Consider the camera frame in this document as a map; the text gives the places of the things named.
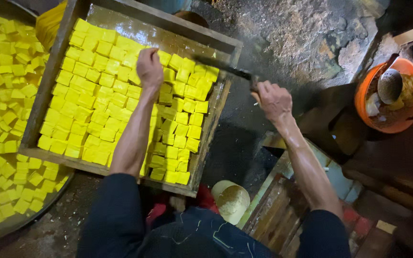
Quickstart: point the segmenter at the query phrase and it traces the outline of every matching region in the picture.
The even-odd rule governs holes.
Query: wooden frame
[[[230,55],[229,63],[232,66],[237,65],[243,43],[133,0],[69,0],[60,23],[55,43],[51,49],[49,61],[46,64],[46,72],[39,86],[19,152],[27,156],[42,158],[68,167],[107,175],[108,167],[106,166],[83,161],[82,159],[58,155],[37,147],[37,141],[40,137],[39,130],[48,109],[50,99],[52,98],[51,91],[55,84],[56,75],[60,70],[62,58],[68,47],[69,35],[72,32],[77,18],[85,19],[87,17],[91,4],[117,11],[147,24],[192,39],[203,45],[208,45],[210,48],[220,50]],[[189,164],[191,178],[188,185],[162,183],[150,178],[141,179],[141,184],[186,196],[195,197],[197,195],[205,158],[212,142],[219,116],[224,107],[230,85],[231,81],[227,79],[223,73],[220,73],[218,82],[214,86],[209,99],[210,112],[205,118],[202,128],[199,152],[192,155],[193,157]]]

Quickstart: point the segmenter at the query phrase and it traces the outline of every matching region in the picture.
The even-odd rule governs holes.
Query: concrete floor
[[[375,21],[355,0],[192,0],[210,28],[244,42],[239,67],[288,88],[294,115],[314,103],[323,88],[349,83],[361,69],[377,32]],[[278,160],[262,149],[274,130],[247,83],[236,79],[210,148],[202,181],[221,179],[242,185],[250,197]],[[37,222],[0,239],[0,257],[73,257],[83,219],[100,182],[77,173],[60,200]]]

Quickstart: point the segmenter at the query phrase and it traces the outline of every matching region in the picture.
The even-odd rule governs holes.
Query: sleeve
[[[132,256],[145,234],[136,179],[128,174],[107,176],[89,210],[77,257]]]
[[[299,258],[351,256],[345,226],[339,217],[326,210],[314,210],[307,215],[300,241]]]

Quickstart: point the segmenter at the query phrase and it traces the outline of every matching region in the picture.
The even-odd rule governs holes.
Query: dark shirt
[[[107,176],[83,226],[77,257],[276,256],[209,210],[190,207],[173,218],[173,222],[146,232],[135,178]],[[350,257],[345,227],[328,211],[310,212],[300,239],[299,257]]]

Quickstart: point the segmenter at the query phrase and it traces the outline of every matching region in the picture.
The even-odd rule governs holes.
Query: hand
[[[265,116],[274,125],[284,123],[287,118],[292,118],[292,99],[291,94],[277,84],[270,84],[269,81],[257,83],[258,93],[252,92],[251,95],[261,105]]]
[[[157,99],[163,82],[163,69],[157,51],[158,48],[141,50],[136,62],[136,73],[140,77],[143,88],[141,96],[147,96],[153,101]]]

